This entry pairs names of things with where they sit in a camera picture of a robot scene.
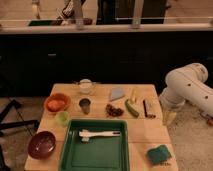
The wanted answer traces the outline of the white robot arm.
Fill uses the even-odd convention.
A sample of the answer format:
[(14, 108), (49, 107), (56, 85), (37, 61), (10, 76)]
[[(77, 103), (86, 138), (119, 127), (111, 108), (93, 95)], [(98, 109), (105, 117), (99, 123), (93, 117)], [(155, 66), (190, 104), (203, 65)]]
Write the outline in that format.
[(213, 121), (213, 88), (205, 84), (207, 79), (208, 70), (201, 63), (192, 63), (167, 73), (166, 87), (159, 95), (165, 126), (172, 123), (186, 101), (201, 109), (207, 120)]

